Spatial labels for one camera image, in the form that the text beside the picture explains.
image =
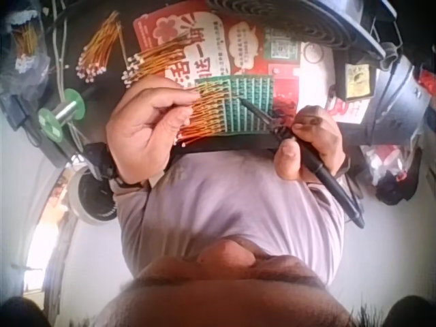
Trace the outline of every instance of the white wall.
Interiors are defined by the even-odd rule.
[[[415,196],[397,206],[364,199],[366,227],[346,225],[343,258],[331,293],[348,310],[387,314],[400,298],[436,297],[436,199],[420,171]]]
[[[118,221],[91,226],[79,220],[65,263],[55,326],[98,314],[131,280],[121,252]]]
[[[61,171],[0,114],[0,302],[22,294],[24,271],[12,265],[26,266],[32,233]]]

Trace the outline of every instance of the green spool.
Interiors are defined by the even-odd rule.
[[[71,120],[83,119],[85,114],[85,105],[79,92],[73,89],[64,91],[65,102],[60,103],[53,111],[42,108],[38,112],[38,121],[42,131],[52,141],[59,143],[63,140],[64,124]]]

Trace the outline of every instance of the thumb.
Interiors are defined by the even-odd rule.
[[[154,157],[167,158],[177,133],[192,115],[192,107],[180,106],[169,110],[156,124],[147,144],[147,151]]]
[[[274,166],[277,175],[286,181],[300,179],[300,146],[288,138],[284,140],[274,157]]]

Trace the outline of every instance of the nose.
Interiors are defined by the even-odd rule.
[[[201,251],[197,258],[197,263],[211,270],[248,268],[255,262],[254,254],[233,240],[218,240]]]

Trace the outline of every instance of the finger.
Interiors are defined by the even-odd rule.
[[[303,125],[319,125],[324,122],[324,127],[333,133],[339,132],[339,126],[329,113],[320,106],[306,106],[298,112],[294,123]]]
[[[277,175],[286,181],[300,179],[300,146],[295,140],[284,140],[274,157]]]
[[[146,89],[135,96],[117,115],[123,124],[150,123],[173,106],[190,106],[200,95],[197,92],[158,88]]]
[[[167,112],[151,134],[147,144],[149,156],[158,160],[168,158],[179,129],[191,115],[191,107],[178,107]]]
[[[342,139],[336,134],[324,129],[322,125],[301,125],[292,126],[292,131],[301,140],[311,143],[318,151],[326,167],[333,172],[337,166],[337,149],[342,149]]]
[[[167,87],[170,89],[182,89],[182,86],[169,79],[161,76],[150,75],[145,78],[141,78],[137,83],[135,83],[130,89],[128,89],[121,101],[118,103],[114,112],[118,112],[123,108],[128,102],[130,102],[137,94],[145,89],[155,89],[157,87]]]

